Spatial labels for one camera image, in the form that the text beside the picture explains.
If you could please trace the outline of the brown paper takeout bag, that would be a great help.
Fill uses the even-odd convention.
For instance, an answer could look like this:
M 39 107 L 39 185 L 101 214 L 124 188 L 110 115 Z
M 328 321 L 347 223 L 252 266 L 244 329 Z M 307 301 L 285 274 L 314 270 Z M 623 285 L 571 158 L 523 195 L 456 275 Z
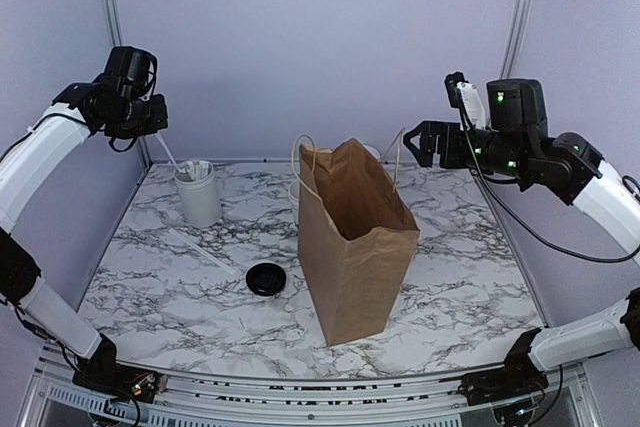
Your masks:
M 397 173 L 355 139 L 321 149 L 301 134 L 290 161 L 298 259 L 326 344 L 383 332 L 420 236 Z

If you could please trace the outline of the stack of white paper cups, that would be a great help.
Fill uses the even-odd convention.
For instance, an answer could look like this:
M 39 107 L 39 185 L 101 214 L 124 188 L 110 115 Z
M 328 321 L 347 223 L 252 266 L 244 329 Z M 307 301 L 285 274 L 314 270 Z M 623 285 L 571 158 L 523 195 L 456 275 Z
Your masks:
M 299 209 L 300 184 L 297 180 L 293 181 L 288 188 L 289 201 L 293 211 Z

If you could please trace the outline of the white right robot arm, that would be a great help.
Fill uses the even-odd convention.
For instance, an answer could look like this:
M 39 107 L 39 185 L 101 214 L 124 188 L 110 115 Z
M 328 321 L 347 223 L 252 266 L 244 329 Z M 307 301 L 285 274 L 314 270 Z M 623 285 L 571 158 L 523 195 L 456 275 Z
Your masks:
M 639 260 L 639 183 L 620 175 L 605 156 L 575 132 L 548 133 L 543 88 L 534 79 L 507 78 L 486 85 L 482 101 L 463 73 L 444 85 L 456 122 L 426 120 L 406 133 L 403 143 L 425 168 L 466 169 L 480 185 L 513 184 L 521 191 L 540 185 L 562 203 L 598 224 L 622 249 L 618 257 L 598 257 L 543 238 L 511 209 L 506 213 L 545 247 L 585 262 L 613 265 Z M 639 292 L 595 314 L 555 328 L 520 335 L 498 369 L 495 385 L 515 395 L 533 379 L 575 361 L 639 346 Z

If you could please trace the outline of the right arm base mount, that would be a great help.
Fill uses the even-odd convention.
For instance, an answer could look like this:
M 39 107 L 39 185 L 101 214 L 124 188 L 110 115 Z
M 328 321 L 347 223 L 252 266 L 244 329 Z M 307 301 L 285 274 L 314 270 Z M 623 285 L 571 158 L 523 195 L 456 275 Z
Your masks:
M 470 406 L 542 392 L 549 386 L 543 372 L 529 365 L 505 365 L 465 374 L 457 388 Z

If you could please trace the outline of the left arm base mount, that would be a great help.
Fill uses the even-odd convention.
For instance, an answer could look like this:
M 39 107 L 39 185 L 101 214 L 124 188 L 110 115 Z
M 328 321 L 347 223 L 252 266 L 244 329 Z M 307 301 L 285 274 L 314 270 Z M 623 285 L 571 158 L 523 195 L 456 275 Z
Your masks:
M 166 376 L 159 372 L 118 362 L 116 345 L 106 337 L 91 357 L 76 358 L 75 369 L 75 385 L 122 401 L 152 403 L 166 381 Z

